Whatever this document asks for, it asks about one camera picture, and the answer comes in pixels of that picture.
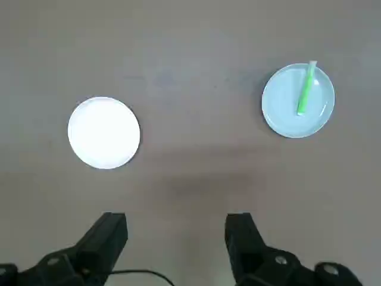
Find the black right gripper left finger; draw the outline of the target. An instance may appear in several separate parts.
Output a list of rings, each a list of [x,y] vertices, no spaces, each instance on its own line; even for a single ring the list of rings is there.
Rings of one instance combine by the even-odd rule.
[[[19,271],[1,264],[1,285],[105,285],[128,239],[126,215],[103,213],[73,246]]]

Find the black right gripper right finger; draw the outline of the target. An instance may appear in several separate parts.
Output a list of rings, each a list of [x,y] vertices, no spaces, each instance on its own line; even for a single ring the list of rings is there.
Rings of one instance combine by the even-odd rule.
[[[319,262],[311,270],[296,255],[268,246],[250,213],[228,214],[225,243],[236,285],[361,285],[346,266]]]

